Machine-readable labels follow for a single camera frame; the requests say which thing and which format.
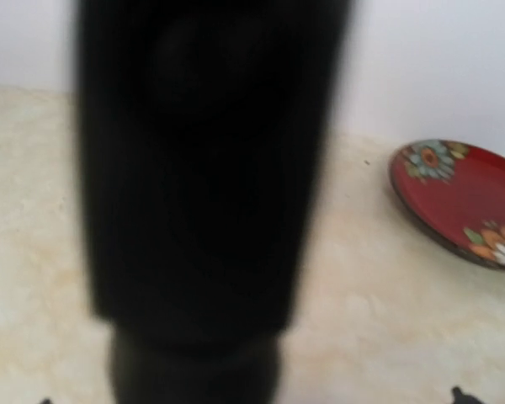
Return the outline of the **black tall round-base stand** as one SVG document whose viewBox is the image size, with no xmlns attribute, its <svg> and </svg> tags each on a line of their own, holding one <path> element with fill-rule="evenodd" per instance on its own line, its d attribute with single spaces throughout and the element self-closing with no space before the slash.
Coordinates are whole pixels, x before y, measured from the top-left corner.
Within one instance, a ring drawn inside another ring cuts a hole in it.
<svg viewBox="0 0 505 404">
<path fill-rule="evenodd" d="M 81 1 L 77 155 L 117 403 L 270 403 L 350 1 Z"/>
</svg>

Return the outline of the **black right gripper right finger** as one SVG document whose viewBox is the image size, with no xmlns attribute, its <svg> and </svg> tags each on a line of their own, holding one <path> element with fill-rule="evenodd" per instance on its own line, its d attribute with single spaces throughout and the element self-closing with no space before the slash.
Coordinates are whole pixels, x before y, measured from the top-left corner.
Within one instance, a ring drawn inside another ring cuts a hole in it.
<svg viewBox="0 0 505 404">
<path fill-rule="evenodd" d="M 452 404 L 484 404 L 479 398 L 464 392 L 459 386 L 454 386 L 451 393 L 453 397 Z"/>
</svg>

